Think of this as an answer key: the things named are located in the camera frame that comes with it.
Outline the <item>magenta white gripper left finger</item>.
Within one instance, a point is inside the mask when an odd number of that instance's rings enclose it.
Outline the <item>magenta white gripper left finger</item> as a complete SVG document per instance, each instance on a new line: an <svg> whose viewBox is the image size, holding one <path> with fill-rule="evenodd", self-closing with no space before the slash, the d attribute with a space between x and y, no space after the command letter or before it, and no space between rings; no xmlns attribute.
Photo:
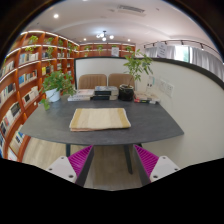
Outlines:
<svg viewBox="0 0 224 224"><path fill-rule="evenodd" d="M92 145L87 146L69 157L60 156L47 171L83 187L94 156Z"/></svg>

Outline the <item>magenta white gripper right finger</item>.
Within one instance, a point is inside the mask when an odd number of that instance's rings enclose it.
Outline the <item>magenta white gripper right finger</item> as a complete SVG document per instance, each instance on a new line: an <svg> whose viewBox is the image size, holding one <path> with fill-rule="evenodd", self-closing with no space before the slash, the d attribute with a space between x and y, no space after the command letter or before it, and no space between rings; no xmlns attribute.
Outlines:
<svg viewBox="0 0 224 224"><path fill-rule="evenodd" d="M138 145L134 146L134 158L143 186L180 170L167 156L158 157Z"/></svg>

